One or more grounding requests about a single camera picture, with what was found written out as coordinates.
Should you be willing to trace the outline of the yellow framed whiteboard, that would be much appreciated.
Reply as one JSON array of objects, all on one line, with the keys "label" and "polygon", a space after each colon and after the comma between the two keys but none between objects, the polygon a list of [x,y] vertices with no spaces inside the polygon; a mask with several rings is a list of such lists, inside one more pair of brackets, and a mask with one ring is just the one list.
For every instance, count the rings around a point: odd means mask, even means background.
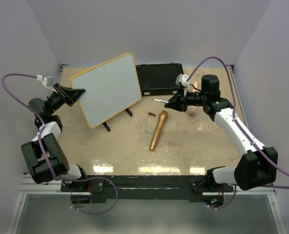
[{"label": "yellow framed whiteboard", "polygon": [[72,76],[70,86],[86,90],[78,104],[90,129],[107,122],[142,98],[132,53]]}]

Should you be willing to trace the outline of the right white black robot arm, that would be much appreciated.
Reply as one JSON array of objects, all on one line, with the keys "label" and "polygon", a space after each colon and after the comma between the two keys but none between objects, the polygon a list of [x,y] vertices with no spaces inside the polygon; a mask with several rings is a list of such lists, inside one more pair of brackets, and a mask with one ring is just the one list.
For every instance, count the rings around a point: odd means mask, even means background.
[{"label": "right white black robot arm", "polygon": [[204,75],[198,92],[189,91],[187,75],[178,75],[175,83],[179,90],[164,106],[180,112],[187,111],[189,106],[203,107],[204,113],[227,134],[241,156],[235,168],[222,166],[207,171],[208,190],[215,192],[223,184],[234,184],[246,191],[276,180],[278,152],[257,140],[233,113],[232,104],[221,97],[217,76]]}]

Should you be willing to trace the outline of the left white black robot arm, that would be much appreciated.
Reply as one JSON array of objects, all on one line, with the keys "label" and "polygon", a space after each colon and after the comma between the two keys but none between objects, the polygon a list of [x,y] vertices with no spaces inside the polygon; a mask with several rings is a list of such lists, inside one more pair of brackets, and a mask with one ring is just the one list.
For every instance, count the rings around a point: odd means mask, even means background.
[{"label": "left white black robot arm", "polygon": [[72,89],[53,85],[53,92],[46,100],[34,98],[28,109],[35,115],[37,136],[21,146],[29,173],[35,183],[41,184],[62,179],[78,191],[89,187],[89,179],[83,168],[69,164],[57,137],[62,133],[62,122],[55,112],[64,104],[73,106],[86,92],[85,89]]}]

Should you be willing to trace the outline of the red white marker pen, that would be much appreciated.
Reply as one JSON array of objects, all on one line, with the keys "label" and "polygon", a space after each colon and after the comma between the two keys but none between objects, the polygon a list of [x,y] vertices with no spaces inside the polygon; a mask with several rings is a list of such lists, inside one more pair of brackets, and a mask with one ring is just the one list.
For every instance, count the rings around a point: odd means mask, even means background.
[{"label": "red white marker pen", "polygon": [[166,101],[166,100],[161,100],[161,99],[152,99],[153,101],[157,101],[157,102],[161,102],[161,103],[164,103],[164,104],[167,104],[169,101]]}]

